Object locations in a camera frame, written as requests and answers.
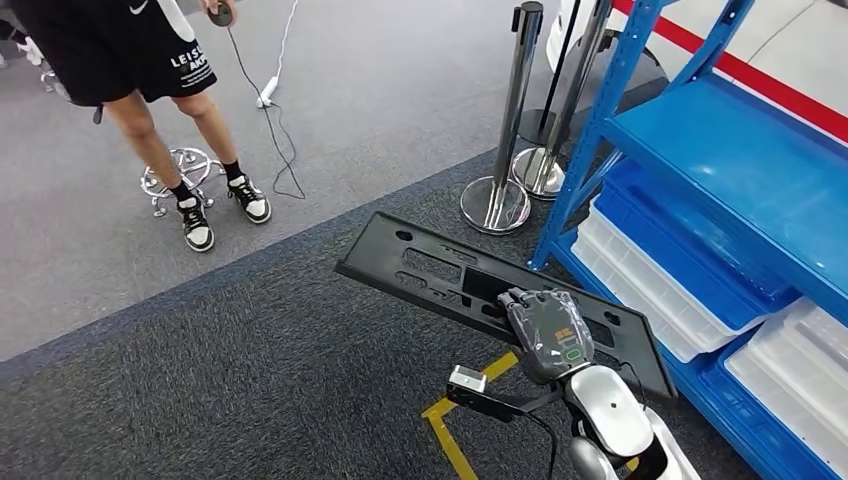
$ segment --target chrome pole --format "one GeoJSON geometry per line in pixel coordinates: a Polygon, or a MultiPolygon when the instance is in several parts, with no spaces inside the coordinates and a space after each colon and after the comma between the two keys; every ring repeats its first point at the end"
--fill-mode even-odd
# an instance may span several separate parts
{"type": "Polygon", "coordinates": [[[518,123],[524,108],[533,52],[541,28],[541,3],[524,2],[515,8],[512,31],[517,35],[495,172],[492,176],[471,182],[460,198],[460,209],[465,220],[484,233],[505,235],[523,225],[530,216],[527,193],[521,185],[509,178],[509,170],[518,123]]]}
{"type": "Polygon", "coordinates": [[[589,78],[611,10],[612,0],[596,0],[583,38],[577,47],[577,69],[568,77],[560,113],[551,129],[547,145],[544,148],[528,148],[516,155],[512,162],[513,176],[533,198],[553,200],[562,188],[565,173],[557,162],[561,155],[560,150],[571,135],[571,118],[577,110],[577,102],[586,79],[589,78]]]}

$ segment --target plastic crate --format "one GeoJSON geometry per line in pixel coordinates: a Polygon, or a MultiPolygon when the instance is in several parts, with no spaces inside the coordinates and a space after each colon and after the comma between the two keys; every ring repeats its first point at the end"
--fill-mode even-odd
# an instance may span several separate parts
{"type": "Polygon", "coordinates": [[[848,478],[848,329],[807,299],[724,362],[772,414],[848,478]]]}
{"type": "Polygon", "coordinates": [[[681,362],[736,337],[680,283],[590,204],[572,253],[628,307],[643,312],[654,336],[681,362]]]}
{"type": "MultiPolygon", "coordinates": [[[[576,229],[561,235],[551,253],[580,284],[611,301],[621,301],[571,251],[576,229]]],[[[839,480],[839,477],[772,415],[724,368],[724,360],[753,332],[726,348],[681,363],[660,346],[675,386],[739,454],[767,480],[839,480]]]]}
{"type": "Polygon", "coordinates": [[[632,160],[605,177],[596,206],[737,334],[800,297],[632,160]]]}

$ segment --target black shorts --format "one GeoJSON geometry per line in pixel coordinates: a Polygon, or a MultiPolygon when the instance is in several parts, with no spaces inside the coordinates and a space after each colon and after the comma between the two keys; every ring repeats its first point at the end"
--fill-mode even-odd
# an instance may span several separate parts
{"type": "Polygon", "coordinates": [[[152,102],[215,83],[176,0],[11,0],[71,100],[97,106],[134,90],[152,102]]]}

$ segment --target black sock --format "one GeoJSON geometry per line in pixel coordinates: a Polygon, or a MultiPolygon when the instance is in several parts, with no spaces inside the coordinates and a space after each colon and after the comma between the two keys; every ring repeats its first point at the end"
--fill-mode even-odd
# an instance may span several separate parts
{"type": "Polygon", "coordinates": [[[177,185],[176,187],[174,187],[170,190],[171,190],[171,193],[173,193],[174,196],[177,197],[177,202],[182,202],[183,200],[188,200],[189,198],[194,196],[194,195],[191,194],[191,190],[189,190],[188,187],[186,187],[185,182],[180,182],[179,185],[177,185]]]}
{"type": "Polygon", "coordinates": [[[223,165],[224,170],[227,172],[227,182],[232,182],[238,177],[244,175],[244,173],[241,172],[241,168],[238,166],[238,160],[229,165],[227,165],[226,163],[224,163],[223,165]]]}
{"type": "Polygon", "coordinates": [[[20,30],[15,29],[12,32],[12,36],[9,37],[9,40],[17,43],[18,45],[26,45],[26,34],[20,30]]]}
{"type": "Polygon", "coordinates": [[[26,33],[18,30],[5,20],[0,20],[0,39],[11,40],[19,45],[26,45],[26,33]]]}

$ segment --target floor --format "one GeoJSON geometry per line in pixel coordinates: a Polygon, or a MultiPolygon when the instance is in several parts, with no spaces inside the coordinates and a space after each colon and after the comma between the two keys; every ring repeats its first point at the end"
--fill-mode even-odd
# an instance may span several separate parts
{"type": "MultiPolygon", "coordinates": [[[[514,5],[301,2],[275,101],[297,144],[295,171],[307,199],[273,195],[275,218],[261,228],[220,201],[210,210],[217,244],[206,255],[182,244],[176,216],[153,218],[138,189],[140,162],[115,127],[95,126],[92,111],[45,94],[37,69],[12,60],[0,70],[0,161],[14,185],[0,191],[0,361],[492,148],[514,5]]],[[[545,37],[556,5],[547,2],[545,37]]],[[[291,3],[239,6],[233,33],[261,86],[276,69],[291,3]]],[[[270,190],[281,163],[253,106],[255,93],[224,31],[201,13],[189,21],[220,78],[212,95],[229,118],[242,164],[270,190]]],[[[543,104],[550,82],[543,51],[528,108],[543,104]]],[[[643,70],[634,82],[657,75],[643,70]]],[[[202,146],[193,123],[170,102],[152,109],[169,145],[202,146]]],[[[281,188],[293,191],[290,180],[281,188]]],[[[224,200],[223,182],[206,190],[224,200]]]]}
{"type": "MultiPolygon", "coordinates": [[[[494,157],[481,154],[6,362],[0,477],[457,478],[422,414],[444,395],[454,365],[483,369],[507,347],[333,267],[376,210],[510,262],[527,258],[546,205],[535,204],[529,224],[508,238],[476,233],[455,214],[463,188],[494,157]]],[[[545,273],[569,281],[553,267],[545,273]]],[[[490,380],[503,394],[544,392],[516,367],[490,380]]],[[[685,400],[648,403],[701,478],[756,478],[685,400]]],[[[559,432],[555,478],[576,478],[566,410],[552,404],[539,415],[559,432]]],[[[477,478],[544,478],[550,440],[536,425],[463,408],[440,418],[439,431],[477,478]]]]}

